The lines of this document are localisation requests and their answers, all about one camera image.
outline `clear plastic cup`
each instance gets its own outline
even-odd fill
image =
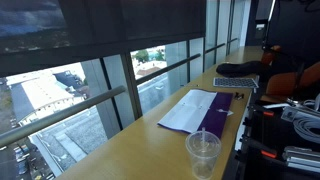
[[[210,179],[221,152],[220,139],[210,132],[197,131],[188,135],[186,148],[191,159],[192,174],[197,179]]]

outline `white paper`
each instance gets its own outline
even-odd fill
[[[215,92],[190,90],[158,124],[175,130],[195,132],[216,95]]]

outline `black bag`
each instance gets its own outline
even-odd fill
[[[250,61],[243,64],[220,64],[216,71],[225,77],[242,77],[253,73],[261,75],[269,69],[269,65],[263,64],[260,61]]]

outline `paper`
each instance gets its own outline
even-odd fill
[[[205,127],[220,137],[231,100],[231,93],[190,90],[158,124],[188,133]]]

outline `tree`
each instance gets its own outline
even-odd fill
[[[139,61],[139,62],[146,62],[149,61],[149,53],[147,50],[139,50],[137,52],[137,54],[135,55],[135,58]]]
[[[164,54],[160,50],[157,50],[156,60],[157,61],[163,61],[164,60]]]

